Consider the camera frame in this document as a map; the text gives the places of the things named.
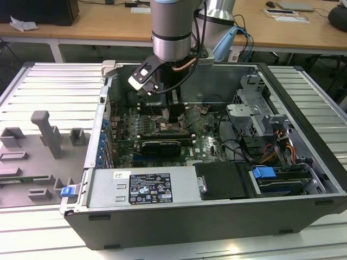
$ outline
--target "black box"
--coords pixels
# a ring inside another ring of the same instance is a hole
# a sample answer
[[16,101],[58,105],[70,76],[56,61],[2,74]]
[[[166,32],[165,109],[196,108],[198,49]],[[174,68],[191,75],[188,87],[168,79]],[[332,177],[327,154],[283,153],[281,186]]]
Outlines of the black box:
[[0,22],[10,16],[24,22],[70,26],[79,13],[78,0],[0,0]]

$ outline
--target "sticker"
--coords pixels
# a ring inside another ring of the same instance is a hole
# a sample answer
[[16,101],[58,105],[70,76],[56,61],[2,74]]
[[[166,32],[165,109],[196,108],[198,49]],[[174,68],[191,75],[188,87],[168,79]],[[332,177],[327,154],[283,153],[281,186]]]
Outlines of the sticker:
[[128,179],[131,171],[114,171],[113,179]]
[[137,205],[169,202],[173,202],[169,173],[130,175],[130,204]]

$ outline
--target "motherboard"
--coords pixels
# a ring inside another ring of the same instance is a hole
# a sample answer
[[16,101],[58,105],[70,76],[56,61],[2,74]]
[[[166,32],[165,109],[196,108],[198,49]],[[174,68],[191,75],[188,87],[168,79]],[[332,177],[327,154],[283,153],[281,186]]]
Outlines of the motherboard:
[[111,118],[113,158],[117,168],[191,166],[227,161],[217,134],[220,112],[187,106],[177,122],[165,111],[140,107],[116,109]]

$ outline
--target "metal slotted workbench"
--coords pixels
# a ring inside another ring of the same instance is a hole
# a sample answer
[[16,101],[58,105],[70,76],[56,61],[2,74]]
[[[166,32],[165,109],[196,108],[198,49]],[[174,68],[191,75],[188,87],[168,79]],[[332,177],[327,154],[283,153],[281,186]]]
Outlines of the metal slotted workbench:
[[[44,63],[23,68],[0,100],[0,130],[20,126],[25,134],[37,133],[30,122],[31,113],[46,109],[51,125],[57,125],[62,133],[71,127],[89,132],[103,86],[100,68],[100,64]],[[270,69],[346,167],[347,126],[339,107],[304,72],[293,67]],[[291,235],[92,251],[60,215],[58,205],[42,208],[0,209],[1,260],[60,260],[67,256],[94,260],[347,258],[347,211],[325,216]]]
[[47,110],[60,133],[73,127],[91,132],[99,100],[101,64],[36,63],[22,68],[0,99],[0,131],[20,127],[24,134],[39,133],[31,123],[35,110]]
[[[304,71],[293,67],[270,67],[313,128],[347,170],[347,116]],[[279,113],[285,113],[274,96]]]

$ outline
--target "laptop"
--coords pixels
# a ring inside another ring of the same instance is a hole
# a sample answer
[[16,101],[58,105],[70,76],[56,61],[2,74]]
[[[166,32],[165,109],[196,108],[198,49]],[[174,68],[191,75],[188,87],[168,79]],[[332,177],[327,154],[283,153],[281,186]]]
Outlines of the laptop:
[[289,2],[277,2],[276,4],[285,10],[314,12],[313,7],[309,6],[308,4],[289,3]]

